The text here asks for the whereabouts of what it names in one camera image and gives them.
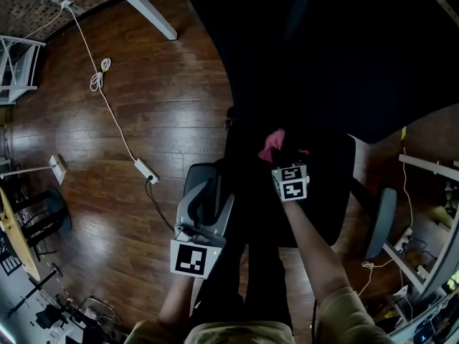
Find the white metal shelf rack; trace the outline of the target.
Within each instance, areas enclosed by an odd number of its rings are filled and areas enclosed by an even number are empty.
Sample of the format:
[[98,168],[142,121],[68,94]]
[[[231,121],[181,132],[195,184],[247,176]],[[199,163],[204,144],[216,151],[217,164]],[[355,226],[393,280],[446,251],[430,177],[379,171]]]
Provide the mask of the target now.
[[14,105],[36,90],[35,69],[44,42],[0,35],[0,105]]

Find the pink cloth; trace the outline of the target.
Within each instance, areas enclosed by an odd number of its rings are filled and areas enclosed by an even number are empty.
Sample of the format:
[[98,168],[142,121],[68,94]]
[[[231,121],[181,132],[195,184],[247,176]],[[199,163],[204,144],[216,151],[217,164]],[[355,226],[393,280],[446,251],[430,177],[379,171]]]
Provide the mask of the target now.
[[294,145],[285,142],[285,131],[277,129],[265,139],[264,148],[258,153],[258,157],[273,166],[291,165],[292,163],[304,163],[306,157],[311,156],[308,150],[297,149]]

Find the white power strip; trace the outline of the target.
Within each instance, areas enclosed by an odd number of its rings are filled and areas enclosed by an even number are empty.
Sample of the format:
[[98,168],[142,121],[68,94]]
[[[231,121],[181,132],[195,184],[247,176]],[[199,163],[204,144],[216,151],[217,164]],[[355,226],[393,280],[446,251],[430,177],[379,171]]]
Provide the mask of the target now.
[[412,239],[412,233],[413,230],[410,227],[407,227],[402,236],[398,239],[397,243],[394,245],[394,249],[398,254],[402,254],[406,250],[410,240]]
[[134,166],[150,184],[159,182],[159,176],[140,158],[135,160]]

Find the round wooden table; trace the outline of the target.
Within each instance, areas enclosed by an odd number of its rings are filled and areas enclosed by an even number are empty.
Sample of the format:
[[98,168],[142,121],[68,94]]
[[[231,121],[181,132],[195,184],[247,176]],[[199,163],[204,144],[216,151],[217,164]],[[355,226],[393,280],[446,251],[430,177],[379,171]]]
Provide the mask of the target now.
[[0,212],[0,227],[3,232],[6,233],[12,249],[22,263],[24,271],[36,281],[40,281],[41,277],[30,252],[29,245],[24,238],[21,227],[16,220],[15,213],[2,187],[0,187],[0,197],[1,205],[3,206],[3,211]]

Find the person's right forearm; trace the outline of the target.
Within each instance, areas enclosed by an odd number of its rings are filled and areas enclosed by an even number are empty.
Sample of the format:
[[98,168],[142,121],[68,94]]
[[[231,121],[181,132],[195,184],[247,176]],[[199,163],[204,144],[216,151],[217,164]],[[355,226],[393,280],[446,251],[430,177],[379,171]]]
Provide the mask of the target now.
[[344,267],[295,201],[283,202],[303,265],[319,306],[336,291],[349,287]]

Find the black mesh chair backrest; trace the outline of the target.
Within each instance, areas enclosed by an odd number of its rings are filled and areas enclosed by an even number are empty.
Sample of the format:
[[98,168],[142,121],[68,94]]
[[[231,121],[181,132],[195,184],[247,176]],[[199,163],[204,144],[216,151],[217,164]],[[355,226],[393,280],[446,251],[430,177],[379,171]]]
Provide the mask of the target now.
[[245,121],[368,143],[459,102],[459,24],[436,0],[190,0]]

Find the white floor lamp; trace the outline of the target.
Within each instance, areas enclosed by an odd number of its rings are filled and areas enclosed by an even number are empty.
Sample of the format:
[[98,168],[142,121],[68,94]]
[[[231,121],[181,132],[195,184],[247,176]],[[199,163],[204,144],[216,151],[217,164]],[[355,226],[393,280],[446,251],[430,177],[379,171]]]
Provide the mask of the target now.
[[19,175],[22,173],[31,173],[31,172],[45,171],[45,170],[50,170],[53,173],[59,185],[63,184],[65,175],[67,173],[67,169],[65,168],[63,161],[58,155],[52,155],[49,159],[47,166],[40,166],[40,167],[35,167],[35,168],[25,168],[25,169],[21,169],[18,171],[0,172],[0,179],[4,179],[7,176],[15,176],[15,175]]

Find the black round stool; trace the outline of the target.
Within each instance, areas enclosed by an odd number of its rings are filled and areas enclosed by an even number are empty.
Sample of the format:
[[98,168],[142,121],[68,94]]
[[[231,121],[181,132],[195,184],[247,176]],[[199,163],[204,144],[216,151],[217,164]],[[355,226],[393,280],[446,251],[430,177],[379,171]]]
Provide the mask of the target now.
[[14,210],[19,213],[37,204],[42,204],[44,209],[37,212],[30,221],[25,222],[21,227],[24,238],[31,248],[35,248],[40,242],[56,232],[61,234],[72,230],[69,209],[61,193],[55,187],[20,201],[14,206]]

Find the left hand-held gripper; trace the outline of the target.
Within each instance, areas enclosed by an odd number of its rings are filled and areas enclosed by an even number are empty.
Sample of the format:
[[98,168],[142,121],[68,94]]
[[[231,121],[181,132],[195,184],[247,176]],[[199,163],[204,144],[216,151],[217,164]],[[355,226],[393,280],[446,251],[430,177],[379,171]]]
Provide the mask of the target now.
[[170,243],[170,271],[206,280],[226,244],[223,237],[235,195],[231,193],[215,221],[213,179],[201,182],[179,202],[175,238]]

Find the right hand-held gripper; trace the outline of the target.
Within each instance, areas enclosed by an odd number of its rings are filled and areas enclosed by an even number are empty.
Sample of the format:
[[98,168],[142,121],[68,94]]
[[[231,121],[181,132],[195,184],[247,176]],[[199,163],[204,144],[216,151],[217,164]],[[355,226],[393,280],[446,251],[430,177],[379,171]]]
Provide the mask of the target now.
[[310,177],[304,164],[271,171],[275,190],[281,201],[297,201],[308,195]]

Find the person's beige shirt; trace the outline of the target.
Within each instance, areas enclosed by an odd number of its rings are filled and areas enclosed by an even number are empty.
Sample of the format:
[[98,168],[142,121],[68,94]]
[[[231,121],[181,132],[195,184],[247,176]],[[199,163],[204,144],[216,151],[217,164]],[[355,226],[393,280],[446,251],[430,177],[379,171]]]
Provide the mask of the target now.
[[[157,322],[140,321],[124,344],[296,344],[292,330],[274,321],[213,322],[180,338]],[[374,324],[350,287],[331,293],[320,307],[316,344],[394,344]]]

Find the person's black trousers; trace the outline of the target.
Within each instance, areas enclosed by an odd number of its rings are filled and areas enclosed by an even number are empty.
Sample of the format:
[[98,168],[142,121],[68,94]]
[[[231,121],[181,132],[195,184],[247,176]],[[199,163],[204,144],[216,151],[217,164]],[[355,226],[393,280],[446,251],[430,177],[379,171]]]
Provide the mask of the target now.
[[189,320],[195,328],[207,323],[277,322],[292,328],[285,269],[278,248],[251,244],[247,293],[240,288],[240,259],[244,243],[227,242],[208,279],[203,281]]

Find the black office chair seat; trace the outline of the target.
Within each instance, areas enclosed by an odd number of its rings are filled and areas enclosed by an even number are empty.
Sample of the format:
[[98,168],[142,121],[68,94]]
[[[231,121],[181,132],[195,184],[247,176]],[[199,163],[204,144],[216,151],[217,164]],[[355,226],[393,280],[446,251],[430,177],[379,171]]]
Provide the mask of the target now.
[[354,139],[326,128],[281,125],[285,131],[275,162],[258,153],[276,125],[231,124],[224,153],[225,186],[235,195],[231,221],[246,243],[267,239],[279,247],[294,248],[295,239],[271,171],[303,161],[310,177],[308,195],[298,203],[318,233],[333,245],[341,233],[349,202],[356,146]]

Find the grey desk with white legs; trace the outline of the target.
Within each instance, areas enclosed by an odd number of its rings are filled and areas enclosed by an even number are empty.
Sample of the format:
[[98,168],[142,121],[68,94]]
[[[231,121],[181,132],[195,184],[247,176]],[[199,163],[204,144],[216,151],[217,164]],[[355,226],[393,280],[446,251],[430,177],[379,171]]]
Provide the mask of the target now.
[[[399,161],[411,166],[424,169],[434,174],[444,176],[449,181],[459,183],[459,169],[442,166],[405,154],[399,155]],[[455,213],[450,232],[446,242],[433,266],[425,279],[421,278],[416,271],[409,266],[402,255],[389,243],[383,245],[383,250],[404,272],[410,282],[421,295],[429,295],[445,282],[458,270],[459,267],[459,207]]]

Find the person's left forearm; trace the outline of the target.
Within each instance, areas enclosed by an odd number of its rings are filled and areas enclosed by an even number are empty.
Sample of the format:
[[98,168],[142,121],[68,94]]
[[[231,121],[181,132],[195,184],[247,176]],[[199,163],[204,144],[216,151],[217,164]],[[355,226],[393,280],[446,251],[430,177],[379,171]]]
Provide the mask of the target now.
[[158,314],[161,325],[184,330],[188,325],[195,278],[176,275]]

